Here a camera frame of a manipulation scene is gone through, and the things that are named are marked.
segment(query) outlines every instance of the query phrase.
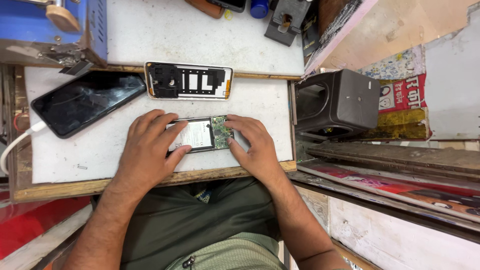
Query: olive green pants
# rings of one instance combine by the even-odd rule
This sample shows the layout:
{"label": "olive green pants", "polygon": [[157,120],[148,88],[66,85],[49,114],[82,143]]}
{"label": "olive green pants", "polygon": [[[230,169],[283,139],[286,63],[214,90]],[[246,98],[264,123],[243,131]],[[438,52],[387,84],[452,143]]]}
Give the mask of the olive green pants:
{"label": "olive green pants", "polygon": [[175,259],[241,232],[279,240],[272,198],[253,177],[216,180],[208,204],[189,192],[195,184],[154,188],[130,220],[121,269],[164,269]]}

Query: blue bottle cap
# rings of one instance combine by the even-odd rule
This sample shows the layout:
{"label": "blue bottle cap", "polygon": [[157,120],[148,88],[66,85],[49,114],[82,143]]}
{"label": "blue bottle cap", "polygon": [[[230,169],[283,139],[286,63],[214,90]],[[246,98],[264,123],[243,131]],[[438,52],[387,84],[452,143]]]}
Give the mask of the blue bottle cap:
{"label": "blue bottle cap", "polygon": [[263,19],[268,14],[268,1],[252,1],[250,14],[255,19]]}

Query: hand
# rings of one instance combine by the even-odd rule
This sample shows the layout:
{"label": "hand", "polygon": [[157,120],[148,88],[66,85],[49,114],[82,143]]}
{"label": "hand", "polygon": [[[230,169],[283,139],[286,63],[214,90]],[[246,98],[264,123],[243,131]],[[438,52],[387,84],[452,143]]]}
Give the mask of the hand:
{"label": "hand", "polygon": [[224,126],[240,131],[251,145],[245,152],[237,141],[232,138],[227,139],[230,151],[240,166],[265,185],[281,175],[285,176],[276,159],[273,139],[262,122],[235,114],[227,115],[227,119]]}
{"label": "hand", "polygon": [[165,130],[166,125],[177,118],[175,113],[165,114],[163,110],[152,110],[133,121],[128,130],[119,169],[110,184],[115,190],[143,197],[173,173],[183,156],[192,148],[189,145],[178,147],[166,158],[168,147],[188,124],[188,121],[181,121]]}

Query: disassembled phone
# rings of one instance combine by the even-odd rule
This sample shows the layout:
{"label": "disassembled phone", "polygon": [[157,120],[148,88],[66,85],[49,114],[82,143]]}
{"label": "disassembled phone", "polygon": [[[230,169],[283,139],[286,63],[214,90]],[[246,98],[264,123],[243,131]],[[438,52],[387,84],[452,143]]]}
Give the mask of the disassembled phone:
{"label": "disassembled phone", "polygon": [[230,96],[233,69],[229,67],[148,61],[144,69],[151,98],[226,100]]}
{"label": "disassembled phone", "polygon": [[145,90],[138,73],[90,71],[34,99],[30,107],[56,136],[65,139]]}
{"label": "disassembled phone", "polygon": [[168,147],[168,153],[183,145],[192,146],[189,153],[225,149],[228,148],[227,139],[234,138],[233,129],[223,125],[226,115],[178,119],[169,123],[167,128],[184,120],[188,121],[188,125]]}

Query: charging cable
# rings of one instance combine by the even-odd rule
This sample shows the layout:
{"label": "charging cable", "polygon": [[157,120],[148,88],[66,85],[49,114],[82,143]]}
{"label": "charging cable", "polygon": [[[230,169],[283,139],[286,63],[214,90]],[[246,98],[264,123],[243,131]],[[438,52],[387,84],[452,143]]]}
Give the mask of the charging cable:
{"label": "charging cable", "polygon": [[8,156],[8,153],[15,147],[15,145],[17,145],[21,140],[25,139],[28,135],[31,135],[31,134],[33,134],[37,131],[40,131],[40,130],[44,129],[46,126],[47,126],[47,124],[43,121],[34,124],[32,127],[27,129],[22,135],[18,136],[18,138],[16,138],[11,144],[9,144],[7,146],[7,148],[5,149],[5,151],[2,153],[2,155],[0,157],[0,167],[1,167],[1,170],[6,175],[8,175],[8,170],[7,170],[7,156]]}

